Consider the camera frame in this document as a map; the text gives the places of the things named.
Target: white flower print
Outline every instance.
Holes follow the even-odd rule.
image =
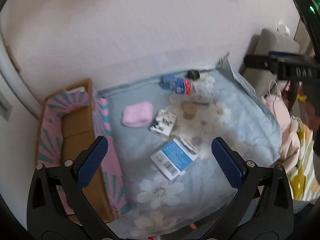
[[[158,233],[169,234],[175,231],[172,229],[176,223],[176,218],[166,218],[162,212],[152,212],[150,218],[139,217],[134,221],[138,229],[131,231],[132,237],[138,237],[141,235],[155,235]]]
[[[140,183],[140,188],[144,192],[137,195],[137,201],[139,203],[151,201],[153,209],[158,208],[162,202],[170,206],[179,204],[180,199],[175,195],[184,190],[183,183],[175,182],[169,185],[168,180],[162,174],[157,174],[153,182],[144,179]]]

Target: green led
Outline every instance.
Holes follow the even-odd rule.
[[[314,14],[316,14],[316,12],[315,12],[315,10],[314,10],[314,8],[312,6],[310,6],[310,9]]]

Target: small white box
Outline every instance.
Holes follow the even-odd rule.
[[[184,139],[175,138],[151,156],[151,160],[169,180],[184,172],[198,158],[196,150]]]
[[[169,138],[177,117],[176,114],[160,109],[149,130],[162,137]]]

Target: pink towel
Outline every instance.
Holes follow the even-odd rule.
[[[127,106],[123,111],[122,124],[128,127],[150,125],[153,119],[153,106],[149,102]]]

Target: yellow and white striped fabric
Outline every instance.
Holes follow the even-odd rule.
[[[300,154],[297,165],[287,174],[295,200],[310,201],[320,195],[313,167],[313,132],[297,118],[300,130]]]

